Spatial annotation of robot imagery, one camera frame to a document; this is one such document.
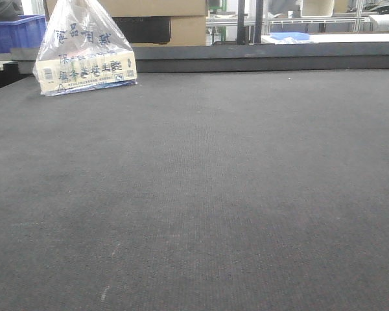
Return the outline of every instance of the shelf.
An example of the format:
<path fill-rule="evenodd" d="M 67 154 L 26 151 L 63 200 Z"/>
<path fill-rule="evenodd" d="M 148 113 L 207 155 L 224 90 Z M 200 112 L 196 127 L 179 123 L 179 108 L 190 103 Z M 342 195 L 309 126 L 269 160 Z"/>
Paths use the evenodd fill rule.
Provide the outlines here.
<path fill-rule="evenodd" d="M 313 23 L 355 23 L 357 20 L 361 22 L 370 22 L 368 17 L 320 17 L 320 18 L 273 18 L 269 19 L 271 25 L 282 24 L 313 24 Z M 237 19 L 206 19 L 207 27 L 226 27 L 236 26 Z M 246 18 L 244 22 L 245 26 L 254 26 L 255 20 Z"/>

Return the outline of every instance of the blue plastic crate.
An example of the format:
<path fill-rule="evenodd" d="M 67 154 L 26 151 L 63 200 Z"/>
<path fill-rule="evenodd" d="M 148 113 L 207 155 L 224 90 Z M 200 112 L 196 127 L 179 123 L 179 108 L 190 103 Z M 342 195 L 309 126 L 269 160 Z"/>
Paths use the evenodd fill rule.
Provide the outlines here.
<path fill-rule="evenodd" d="M 20 15 L 18 21 L 0 21 L 0 53 L 13 47 L 39 47 L 46 30 L 44 15 Z"/>

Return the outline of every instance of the plastic bag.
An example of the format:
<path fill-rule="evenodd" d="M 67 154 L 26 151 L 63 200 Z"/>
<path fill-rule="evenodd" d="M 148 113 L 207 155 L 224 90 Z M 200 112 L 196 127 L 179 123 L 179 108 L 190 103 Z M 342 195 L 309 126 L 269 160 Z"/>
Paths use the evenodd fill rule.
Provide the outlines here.
<path fill-rule="evenodd" d="M 97 0 L 58 0 L 33 73 L 45 96 L 132 85 L 137 79 L 130 44 Z"/>

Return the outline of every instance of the dark gray table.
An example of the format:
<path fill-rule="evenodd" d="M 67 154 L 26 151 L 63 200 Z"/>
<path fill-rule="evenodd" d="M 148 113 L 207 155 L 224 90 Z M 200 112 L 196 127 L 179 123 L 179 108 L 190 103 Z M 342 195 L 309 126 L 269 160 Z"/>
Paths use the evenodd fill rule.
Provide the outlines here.
<path fill-rule="evenodd" d="M 389 71 L 0 89 L 0 310 L 389 311 Z"/>

